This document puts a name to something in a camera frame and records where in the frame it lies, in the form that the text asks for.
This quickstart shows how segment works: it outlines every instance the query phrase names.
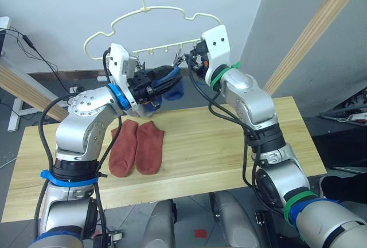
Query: white wall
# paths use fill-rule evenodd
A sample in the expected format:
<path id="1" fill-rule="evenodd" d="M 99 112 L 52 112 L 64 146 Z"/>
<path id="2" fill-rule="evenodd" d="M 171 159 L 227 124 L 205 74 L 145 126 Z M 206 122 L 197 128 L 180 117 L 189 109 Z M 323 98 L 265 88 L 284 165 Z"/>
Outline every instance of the white wall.
<path id="1" fill-rule="evenodd" d="M 232 62 L 241 56 L 261 0 L 146 0 L 148 5 L 172 5 L 195 12 L 212 13 L 227 26 L 232 46 Z M 9 16 L 12 25 L 26 33 L 46 59 L 61 71 L 101 69 L 100 61 L 88 59 L 83 52 L 85 39 L 102 30 L 110 32 L 116 17 L 140 8 L 141 0 L 0 0 L 0 16 Z M 90 43 L 94 55 L 101 55 L 111 42 L 130 50 L 198 38 L 216 24 L 207 18 L 189 22 L 175 11 L 138 14 L 117 25 L 111 38 L 99 37 Z M 12 37 L 4 51 L 25 72 L 49 71 L 40 61 L 27 59 Z M 175 52 L 141 55 L 147 67 L 170 64 Z"/>
<path id="2" fill-rule="evenodd" d="M 241 69 L 264 86 L 324 0 L 262 0 Z M 274 97 L 293 96 L 303 116 L 367 86 L 367 0 L 350 0 Z"/>

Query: sock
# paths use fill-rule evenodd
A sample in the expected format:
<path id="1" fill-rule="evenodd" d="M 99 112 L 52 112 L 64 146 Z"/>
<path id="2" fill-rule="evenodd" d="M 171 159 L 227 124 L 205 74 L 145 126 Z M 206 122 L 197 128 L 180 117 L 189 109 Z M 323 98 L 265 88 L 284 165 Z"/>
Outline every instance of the sock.
<path id="1" fill-rule="evenodd" d="M 136 169 L 143 175 L 155 174 L 162 163 L 163 130 L 157 129 L 153 121 L 139 126 L 136 131 Z"/>
<path id="2" fill-rule="evenodd" d="M 134 163 L 136 153 L 136 129 L 138 123 L 132 120 L 125 120 L 122 123 L 119 136 L 114 143 L 108 167 L 110 172 L 117 177 L 128 175 Z M 111 130 L 112 137 L 116 135 L 118 128 Z"/>

